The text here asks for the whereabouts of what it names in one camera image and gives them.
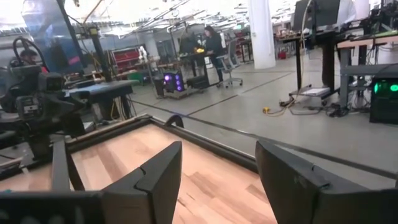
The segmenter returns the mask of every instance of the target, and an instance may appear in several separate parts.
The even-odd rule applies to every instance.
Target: standing desk
[[[326,93],[322,93],[321,95],[316,95],[316,97],[320,97],[321,100],[328,98],[329,96],[335,94],[338,89],[335,89],[335,37],[336,31],[329,30],[317,33],[316,42],[317,45],[325,45],[327,48],[323,53],[323,58],[327,58],[328,61],[332,63],[326,64],[326,67],[322,69],[322,73],[326,73],[326,77],[328,78],[327,83],[330,91]],[[310,36],[306,35],[304,39],[309,39]],[[289,96],[315,96],[315,95],[306,95],[304,92],[312,89],[312,85],[309,84],[307,86],[302,86],[302,68],[301,68],[301,55],[300,55],[300,36],[289,37],[286,39],[279,39],[283,44],[287,44],[289,42],[295,42],[295,54],[296,54],[296,76],[297,76],[297,90],[289,93]]]

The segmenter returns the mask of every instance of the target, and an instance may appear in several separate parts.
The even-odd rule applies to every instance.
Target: black table frame
[[[240,46],[241,46],[242,61],[243,61],[243,63],[252,62],[254,59],[251,58],[251,54],[252,54],[252,50],[251,50],[251,49],[252,49],[252,43],[251,43],[251,40],[243,40],[243,41],[241,41],[239,44],[240,44]],[[245,45],[247,45],[247,47],[248,47],[249,61],[246,61],[246,60],[244,59],[244,49],[243,49],[243,46],[245,46]]]
[[[187,59],[190,61],[191,64],[191,69],[192,69],[192,73],[193,76],[196,77],[197,76],[197,70],[196,70],[196,65],[195,65],[195,61],[200,61],[203,63],[203,75],[206,77],[207,82],[210,83],[209,81],[209,76],[208,76],[208,72],[207,72],[207,67],[206,67],[206,60],[205,57],[210,57],[210,55],[205,54],[205,53],[200,53],[200,54],[190,54],[190,55],[186,55],[186,56],[181,56],[180,59]]]
[[[335,51],[334,51],[334,36],[335,36],[335,32],[334,31],[329,31],[329,32],[322,32],[317,34],[317,42],[322,43],[325,39],[328,39],[330,41],[332,41],[332,44],[329,44],[328,47],[333,47],[333,50],[329,49],[329,53],[333,53],[333,55],[330,55],[330,59],[333,59],[333,66],[330,66],[330,68],[328,68],[330,71],[330,73],[333,74],[333,78],[330,78],[329,80],[329,88],[330,91],[326,94],[323,94],[321,96],[319,96],[321,98],[321,100],[324,100],[325,98],[328,98],[329,96],[335,94],[336,92],[338,92],[340,89],[336,88],[335,89],[335,68],[334,68],[334,58],[335,58]],[[289,93],[289,96],[297,96],[300,94],[300,92],[306,91],[311,89],[312,85],[309,84],[307,86],[302,86],[302,71],[301,71],[301,54],[300,54],[300,37],[291,37],[291,38],[287,38],[287,39],[280,39],[279,41],[281,41],[284,44],[287,44],[289,42],[295,42],[295,54],[296,54],[296,77],[297,77],[297,90]]]
[[[101,88],[99,90],[92,90],[90,92],[90,96],[88,98],[88,101],[90,104],[95,104],[95,103],[102,103],[104,102],[104,99],[115,99],[117,97],[120,97],[122,107],[124,112],[126,112],[126,118],[131,118],[131,109],[130,109],[130,104],[129,100],[127,98],[127,95],[130,95],[133,93],[132,90],[132,84],[134,82],[130,80],[121,80],[121,81],[112,81],[109,83],[105,83],[109,86]]]

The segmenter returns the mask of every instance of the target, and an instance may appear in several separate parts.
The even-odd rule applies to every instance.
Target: computer tower
[[[182,75],[178,71],[164,73],[164,89],[166,92],[184,91],[184,81]]]
[[[369,121],[398,124],[398,78],[374,78]]]
[[[164,96],[164,78],[154,78],[154,85],[157,96]]]

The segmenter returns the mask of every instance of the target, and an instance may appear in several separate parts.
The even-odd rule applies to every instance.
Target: ceiling
[[[44,11],[38,1],[55,0],[1,0],[0,7],[0,32],[7,33],[11,30],[25,32],[25,22],[22,14],[29,9]],[[64,0],[67,14],[77,21],[83,22],[90,11],[95,8],[98,0],[79,0],[76,7],[74,0]],[[118,22],[130,25],[123,30],[114,32],[123,33],[137,29],[164,29],[169,25],[180,21],[189,20],[189,23],[205,23],[224,28],[233,28],[248,24],[248,0],[102,0],[93,11],[87,22]],[[294,12],[297,0],[269,0],[272,22],[285,22],[290,20]],[[370,0],[372,5],[380,0]]]

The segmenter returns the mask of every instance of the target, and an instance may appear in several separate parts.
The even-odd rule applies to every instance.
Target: workbench
[[[373,39],[365,40],[346,40],[340,42],[337,47],[341,49],[341,78],[340,78],[340,106],[346,108],[348,106],[348,94],[350,91],[359,90],[363,91],[368,88],[366,81],[363,79],[361,82],[358,80],[356,85],[349,84],[349,77],[353,76],[375,76],[383,78],[396,77],[398,71],[398,64],[390,65],[350,65],[349,56],[353,47],[359,47],[364,45],[381,45],[390,42],[398,42],[398,35],[390,37],[376,37]]]
[[[120,97],[123,110],[126,112],[127,118],[131,117],[130,104],[126,95],[132,93],[132,85],[137,83],[136,80],[121,80],[113,81],[109,83],[100,83],[84,88],[75,88],[67,91],[67,96],[69,93],[75,92],[88,92],[88,102],[93,105],[95,103],[101,103],[104,100],[115,99]]]

